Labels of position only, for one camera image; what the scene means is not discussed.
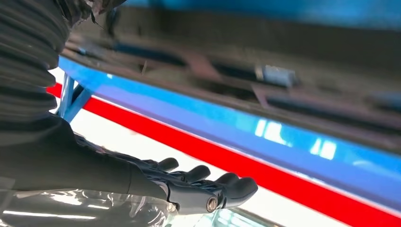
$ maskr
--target blue metal frame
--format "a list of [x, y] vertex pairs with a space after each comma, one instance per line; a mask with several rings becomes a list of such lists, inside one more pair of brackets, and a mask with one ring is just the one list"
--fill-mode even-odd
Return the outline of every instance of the blue metal frame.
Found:
[[330, 26], [401, 30], [399, 0], [127, 0], [125, 5], [228, 12]]
[[78, 114], [80, 109], [84, 107], [87, 101], [91, 98], [92, 92], [87, 89], [83, 89], [78, 97], [72, 101], [74, 93], [74, 82], [67, 73], [64, 74], [64, 83], [61, 90], [61, 101], [60, 107], [57, 114], [67, 122], [71, 123], [74, 117]]
[[65, 58], [60, 59], [60, 68], [98, 97], [401, 211], [400, 157], [89, 69]]

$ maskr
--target robotic hand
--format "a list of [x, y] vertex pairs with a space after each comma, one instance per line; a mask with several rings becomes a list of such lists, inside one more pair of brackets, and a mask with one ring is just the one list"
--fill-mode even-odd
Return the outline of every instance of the robotic hand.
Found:
[[140, 160], [135, 157], [100, 148], [78, 136], [83, 146], [90, 146], [103, 155], [123, 159], [135, 164], [147, 179], [159, 185], [183, 215], [210, 213], [217, 209], [237, 207], [251, 198], [258, 186], [252, 178], [239, 178], [234, 173], [222, 175], [215, 181], [206, 180], [210, 171], [206, 166], [197, 166], [189, 172], [173, 171], [178, 167], [174, 158], [160, 162]]

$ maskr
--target white floor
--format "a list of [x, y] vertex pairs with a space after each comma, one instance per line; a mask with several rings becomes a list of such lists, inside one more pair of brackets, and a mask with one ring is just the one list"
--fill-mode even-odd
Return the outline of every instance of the white floor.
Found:
[[[62, 83], [64, 75], [62, 70], [53, 70], [52, 73], [56, 76], [57, 82]], [[211, 171], [210, 179], [216, 179], [225, 173], [215, 166], [194, 159], [86, 110], [78, 113], [71, 122], [71, 126], [76, 133], [83, 135], [87, 140], [110, 150], [155, 161], [174, 157], [180, 163], [179, 170], [184, 171], [189, 171], [197, 165], [206, 165]], [[260, 188], [256, 195], [241, 207], [286, 227], [346, 226], [264, 188]]]

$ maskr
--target glossy surface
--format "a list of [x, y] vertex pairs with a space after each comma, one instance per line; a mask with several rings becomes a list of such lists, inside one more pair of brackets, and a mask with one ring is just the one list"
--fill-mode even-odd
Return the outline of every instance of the glossy surface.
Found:
[[2, 227], [163, 227], [177, 211], [164, 200], [90, 190], [0, 192]]
[[91, 70], [63, 58], [60, 68], [98, 97], [401, 211], [400, 157]]
[[333, 26], [401, 29], [398, 0], [127, 0], [125, 5], [233, 12]]

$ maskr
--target metal bracket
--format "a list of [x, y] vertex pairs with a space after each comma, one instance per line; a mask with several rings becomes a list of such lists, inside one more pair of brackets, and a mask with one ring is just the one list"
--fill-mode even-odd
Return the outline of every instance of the metal bracket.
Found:
[[68, 123], [71, 123], [92, 96], [91, 91], [82, 88], [80, 85], [74, 89], [74, 82], [75, 80], [67, 73], [64, 74], [64, 84], [61, 90], [61, 101], [57, 115]]

